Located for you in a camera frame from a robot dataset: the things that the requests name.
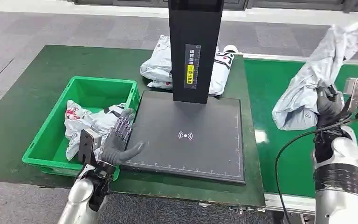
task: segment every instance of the silver robotic arm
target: silver robotic arm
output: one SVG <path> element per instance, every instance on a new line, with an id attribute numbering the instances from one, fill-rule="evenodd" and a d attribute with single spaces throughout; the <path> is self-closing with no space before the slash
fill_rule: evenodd
<path id="1" fill-rule="evenodd" d="M 318 91 L 323 128 L 355 114 L 358 119 L 358 78 L 349 78 L 344 93 L 350 95 L 343 110 L 337 95 Z M 337 126 L 315 136 L 314 181 L 316 224 L 358 224 L 358 143 L 348 126 Z"/>
<path id="2" fill-rule="evenodd" d="M 118 165 L 138 155 L 144 148 L 140 142 L 134 148 L 126 149 L 134 118 L 132 109 L 124 110 L 102 146 L 102 136 L 96 130 L 81 131 L 78 158 L 84 167 L 69 192 L 58 224 L 96 224 L 109 194 L 110 182 L 118 176 Z M 102 154 L 96 160 L 94 151 L 98 148 Z"/>

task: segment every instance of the humanoid robot hand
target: humanoid robot hand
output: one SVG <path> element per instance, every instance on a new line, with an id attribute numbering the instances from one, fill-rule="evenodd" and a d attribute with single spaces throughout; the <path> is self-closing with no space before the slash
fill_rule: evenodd
<path id="1" fill-rule="evenodd" d="M 111 133 L 106 138 L 101 151 L 101 160 L 110 165 L 120 165 L 138 155 L 144 148 L 144 142 L 139 142 L 133 148 L 125 149 L 128 138 L 132 132 L 132 122 L 135 112 L 129 108 L 122 112 Z"/>

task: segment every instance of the green plastic crate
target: green plastic crate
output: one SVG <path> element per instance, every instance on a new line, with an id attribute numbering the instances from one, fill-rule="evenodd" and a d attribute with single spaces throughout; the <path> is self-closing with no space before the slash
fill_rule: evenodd
<path id="1" fill-rule="evenodd" d="M 78 77 L 71 78 L 46 121 L 29 145 L 22 161 L 40 168 L 44 173 L 76 176 L 83 165 L 75 156 L 65 157 L 69 140 L 65 137 L 65 111 L 67 100 L 82 108 L 98 112 L 114 104 L 126 102 L 125 108 L 138 109 L 137 82 L 120 79 Z"/>

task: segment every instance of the green table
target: green table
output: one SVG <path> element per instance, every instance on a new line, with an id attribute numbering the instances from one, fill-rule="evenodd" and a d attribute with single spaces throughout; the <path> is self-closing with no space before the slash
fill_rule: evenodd
<path id="1" fill-rule="evenodd" d="M 73 76 L 136 80 L 139 92 L 148 80 L 139 74 L 150 50 L 46 46 L 0 101 L 0 181 L 70 187 L 73 178 L 47 175 L 21 158 Z M 115 192 L 227 205 L 264 207 L 264 191 L 242 57 L 232 66 L 224 95 L 241 99 L 245 176 L 238 185 L 156 173 L 121 172 Z"/>

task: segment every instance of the black pad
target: black pad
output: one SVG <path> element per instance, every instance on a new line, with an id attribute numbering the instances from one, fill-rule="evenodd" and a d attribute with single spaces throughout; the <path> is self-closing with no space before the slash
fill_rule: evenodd
<path id="1" fill-rule="evenodd" d="M 145 91 L 135 125 L 128 148 L 139 141 L 146 147 L 126 166 L 245 183 L 238 99 L 210 97 L 197 104 Z"/>

